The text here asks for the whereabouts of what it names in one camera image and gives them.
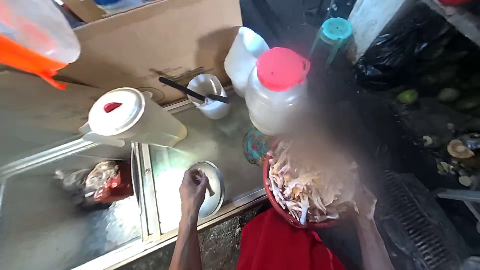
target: metal counter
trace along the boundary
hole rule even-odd
[[[219,168],[225,183],[224,206],[263,190],[262,168],[243,154],[243,137],[253,127],[245,100],[230,96],[230,112],[219,120],[206,118],[191,103],[176,108],[173,115],[187,127],[187,138],[174,148],[149,146],[161,233],[178,227],[179,187],[185,170],[197,161],[207,160]]]
[[[105,210],[85,211],[53,177],[55,170],[71,173],[130,156],[130,145],[101,146],[79,139],[1,167],[0,268],[69,270],[141,243],[134,196]]]
[[[213,216],[199,219],[202,231],[266,199],[262,168],[243,154],[252,127],[244,99],[230,91],[230,113],[210,120],[191,102],[166,107],[188,129],[174,148],[132,143],[103,146],[74,140],[0,168],[0,265],[8,269],[106,270],[176,241],[178,188],[184,171],[208,160],[222,172],[225,197]],[[81,212],[53,178],[104,160],[132,162],[135,196],[109,209]]]
[[[133,163],[138,173],[142,240],[85,263],[75,270],[115,269],[177,240],[180,221],[179,186],[184,171],[196,161],[208,160],[222,172],[225,197],[213,216],[199,219],[202,231],[266,200],[262,168],[243,154],[243,137],[253,127],[245,100],[233,91],[230,113],[219,120],[206,118],[189,101],[165,107],[188,130],[174,148],[133,144]]]

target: round metal lid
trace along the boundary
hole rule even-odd
[[[208,189],[205,191],[205,200],[200,207],[198,217],[204,218],[206,216],[214,215],[220,210],[225,195],[222,174],[213,163],[206,160],[194,163],[188,168],[188,170],[192,169],[199,169],[205,173],[205,176],[208,178],[208,183],[210,184],[212,191],[215,193],[213,196],[210,196]]]

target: person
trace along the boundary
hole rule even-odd
[[[186,171],[180,186],[181,220],[169,270],[201,270],[198,243],[198,211],[205,199],[207,177],[199,170]],[[355,218],[365,270],[394,270],[373,213],[376,199],[365,188],[356,198]],[[344,266],[326,248],[318,235],[297,229],[269,209],[242,228],[238,270],[326,269]]]

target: plastic bag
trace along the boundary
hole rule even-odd
[[[120,163],[115,166],[117,172],[109,174],[107,178],[103,178],[104,183],[93,194],[95,202],[110,203],[124,199],[133,195],[132,174],[130,164],[128,162]]]
[[[89,171],[90,169],[82,169],[69,174],[65,174],[61,170],[56,170],[54,178],[62,180],[62,185],[65,190],[75,191],[83,189],[85,176]]]
[[[97,164],[85,180],[85,192],[89,193],[103,187],[108,179],[117,175],[118,169],[114,161],[103,161]]]
[[[93,170],[82,169],[72,173],[55,171],[75,204],[85,210],[106,209],[111,202],[133,195],[129,162],[103,161]]]
[[[416,3],[370,45],[355,65],[357,83],[387,90],[415,78],[416,58],[445,34],[450,24],[424,3]]]

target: red bowl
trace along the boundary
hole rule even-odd
[[[270,147],[270,150],[273,151],[273,149],[276,148],[276,146],[278,145],[278,143],[280,142],[280,140],[275,140],[271,147]],[[268,197],[268,200],[270,201],[270,203],[272,204],[273,208],[275,208],[275,210],[285,219],[287,220],[290,224],[292,224],[293,226],[297,227],[297,228],[300,228],[300,229],[322,229],[322,228],[326,228],[326,227],[330,227],[330,226],[334,226],[338,223],[339,220],[325,220],[323,222],[310,222],[310,221],[307,221],[307,224],[303,225],[302,223],[300,223],[298,220],[296,220],[294,217],[292,217],[289,213],[288,213],[288,209],[283,209],[278,203],[277,201],[275,200],[275,197],[273,196],[273,193],[272,191],[270,190],[270,188],[268,187],[267,185],[267,179],[268,178],[268,172],[270,171],[270,163],[269,160],[271,159],[272,157],[269,156],[269,155],[266,155],[265,157],[265,161],[264,161],[264,172],[263,172],[263,179],[264,179],[264,189],[265,189],[265,192],[267,193],[267,197]]]

